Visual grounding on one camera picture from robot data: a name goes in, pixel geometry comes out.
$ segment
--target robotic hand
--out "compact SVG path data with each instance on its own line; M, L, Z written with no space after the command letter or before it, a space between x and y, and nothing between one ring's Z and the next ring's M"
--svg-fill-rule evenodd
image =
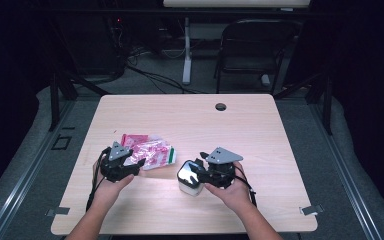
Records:
M124 166L126 159L132 156L133 150L121 146L118 142L114 142L112 148L108 147L103 153L106 155L100 164L101 173L111 182L120 181L130 174L138 175L140 168L145 164L145 159L141 159L137 164Z
M201 152L200 155L208 162L208 170L204 168L202 160L196 159L195 163L200 167L191 165L192 172L196 173L198 182L210 183L219 188L227 188L232 184L236 177L233 162L243 160L242 156L221 147L217 147L211 154Z
M140 168L145 164L145 159L141 159L136 164L124 166L124 162L132 156L133 150L121 146L118 142L114 142L112 148L107 147L101 153L96 164L95 174L92 181L92 191L89 194L89 199L86 204L86 211L92 205L95 192L98 189L98 171L100 170L104 178L110 182L117 182L129 176L130 174L138 175Z

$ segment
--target snack bag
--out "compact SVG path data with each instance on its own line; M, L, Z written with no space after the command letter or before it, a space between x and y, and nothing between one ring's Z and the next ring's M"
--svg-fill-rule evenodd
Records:
M126 159L124 165L135 164L145 158L143 170L150 170L173 164L176 160L174 148L157 135L124 134L121 144L133 150L132 156Z

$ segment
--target finger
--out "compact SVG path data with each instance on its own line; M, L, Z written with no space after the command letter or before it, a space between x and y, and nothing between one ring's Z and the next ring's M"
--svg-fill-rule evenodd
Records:
M209 183L205 183L205 188L215 196L219 197L220 196L220 191L222 191L220 188L215 187L214 185L211 185Z

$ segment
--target desk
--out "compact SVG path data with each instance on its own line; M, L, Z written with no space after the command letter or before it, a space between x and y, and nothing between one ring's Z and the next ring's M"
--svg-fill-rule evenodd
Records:
M227 106L225 111L215 108ZM179 189L177 171L186 160L217 146L244 157L260 211L279 232L314 231L314 216L288 138L271 95L107 95L86 135L51 230L68 234L85 213L92 165L123 133L158 134L177 150L176 163L137 176L122 190L101 234L243 233L236 215L206 189L192 197Z
M164 7L172 8L307 8L310 0L164 0ZM182 83L190 84L192 59L190 54L190 23L185 18L185 64Z

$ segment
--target cable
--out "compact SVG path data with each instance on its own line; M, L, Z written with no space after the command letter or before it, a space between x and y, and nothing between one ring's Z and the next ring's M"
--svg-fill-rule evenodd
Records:
M255 191L254 191L254 189L251 187L251 185L248 183L248 180L247 180L247 178L246 178L246 176L245 176L245 173L241 170L241 169L239 169L238 167L236 167L236 166L234 166L236 169L238 169L241 173L242 173L242 175L244 176L244 178L241 178L241 177L239 177L239 176L236 176L236 175L231 175L231 174L229 174L229 173L224 173L224 172L220 172L220 171L216 171L216 170L213 170L213 171L211 171L210 172L210 174L211 173L218 173L218 174L221 174L221 175L226 175L226 176L229 176L229 177L231 177L231 178L236 178L236 179L238 179L238 180L240 180L241 182L243 182L247 187L248 187L248 189L249 189L249 196L250 196L250 198L251 198L251 202L252 202L252 204L254 204L254 206L256 206L257 207L257 200L255 199L255 194L257 194Z
M96 182L98 180L98 171L99 171L99 168L101 167L101 162L102 162L102 156L104 154L108 154L109 152L111 151L111 148L110 147L107 147L106 149L104 149L102 152L101 152L101 155L99 155L99 158L98 158L98 161L96 163L96 167L95 167L95 172L94 172L94 175L93 175L93 180L92 180L92 190L89 194L89 199L87 200L87 204L86 204L86 212L89 210L90 206L92 205L92 202L93 202L93 198L95 197L95 192L96 190L98 189L98 187L101 185L102 181L105 179L102 178L101 181L98 183L98 185L96 185Z
M130 65L127 65L126 68L147 77L155 85L155 87L157 87L164 94L166 94L166 92L163 91L160 87L158 87L158 85L156 85L156 83L154 81L158 81L158 82L167 84L171 87L177 88L177 89L182 91L182 94L184 94L185 92L193 93L193 94L196 94L196 93L204 93L205 94L205 92L202 92L199 90L186 89L180 83L178 83L176 80L171 79L169 77L165 77L165 76L162 76L162 75L159 75L156 73L150 73L150 72L142 71L142 70L137 69L137 68L130 66Z

